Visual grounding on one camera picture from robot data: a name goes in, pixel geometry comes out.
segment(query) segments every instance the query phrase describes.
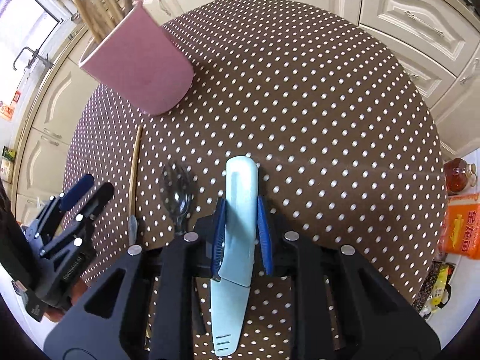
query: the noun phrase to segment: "orange food bag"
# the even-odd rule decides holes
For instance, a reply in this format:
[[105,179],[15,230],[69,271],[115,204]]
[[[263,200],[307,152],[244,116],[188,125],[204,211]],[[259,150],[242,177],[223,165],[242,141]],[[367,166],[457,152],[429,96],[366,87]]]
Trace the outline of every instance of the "orange food bag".
[[448,198],[439,249],[480,260],[480,194]]

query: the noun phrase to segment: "silver screw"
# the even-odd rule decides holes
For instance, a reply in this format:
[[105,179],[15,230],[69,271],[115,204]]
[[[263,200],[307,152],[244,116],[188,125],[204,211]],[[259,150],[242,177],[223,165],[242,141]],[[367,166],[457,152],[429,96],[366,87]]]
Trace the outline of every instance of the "silver screw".
[[183,239],[187,242],[194,242],[198,240],[198,234],[195,233],[194,231],[189,231],[188,233],[185,233],[183,235]]
[[128,248],[127,253],[130,256],[136,256],[142,253],[142,247],[140,245],[131,245],[131,247]]
[[287,231],[284,237],[287,241],[296,241],[300,238],[300,235],[296,231]]
[[355,253],[355,248],[351,245],[343,245],[340,248],[340,251],[345,254],[346,256],[351,256],[352,254]]

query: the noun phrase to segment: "round table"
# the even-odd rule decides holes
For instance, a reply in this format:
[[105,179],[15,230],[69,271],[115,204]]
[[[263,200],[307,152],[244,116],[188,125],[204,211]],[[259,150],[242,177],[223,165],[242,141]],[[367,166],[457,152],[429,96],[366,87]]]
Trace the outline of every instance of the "round table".
[[[246,155],[260,167],[260,193],[296,231],[330,247],[354,245],[412,302],[439,237],[445,179],[433,119],[390,50],[337,15],[284,0],[216,0],[164,28],[195,71],[183,100],[149,116],[100,85],[71,143],[64,188],[91,173],[116,190],[96,224],[87,283],[127,248],[142,124],[136,215],[147,249],[173,238],[159,193],[166,161],[184,163],[198,185],[192,228],[224,194],[227,159]],[[208,284],[198,280],[210,333]],[[289,359],[289,287],[255,262],[232,357]],[[194,344],[196,358],[215,356],[210,335]]]

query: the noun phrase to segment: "bottle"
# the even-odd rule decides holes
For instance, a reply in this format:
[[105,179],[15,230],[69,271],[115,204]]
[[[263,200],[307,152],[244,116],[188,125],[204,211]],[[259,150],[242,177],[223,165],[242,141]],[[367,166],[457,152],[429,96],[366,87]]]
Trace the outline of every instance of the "bottle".
[[477,183],[477,167],[474,163],[467,163],[462,158],[455,158],[445,163],[443,171],[449,194],[462,192],[469,184],[472,176],[475,176],[475,180],[470,185],[473,187]]

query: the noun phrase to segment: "pink utensil holder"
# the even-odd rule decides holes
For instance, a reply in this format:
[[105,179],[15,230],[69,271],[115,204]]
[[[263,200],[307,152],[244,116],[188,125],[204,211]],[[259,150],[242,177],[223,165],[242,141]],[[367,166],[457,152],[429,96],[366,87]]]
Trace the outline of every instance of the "pink utensil holder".
[[174,107],[194,78],[187,57],[140,0],[102,43],[90,41],[78,65],[151,115]]

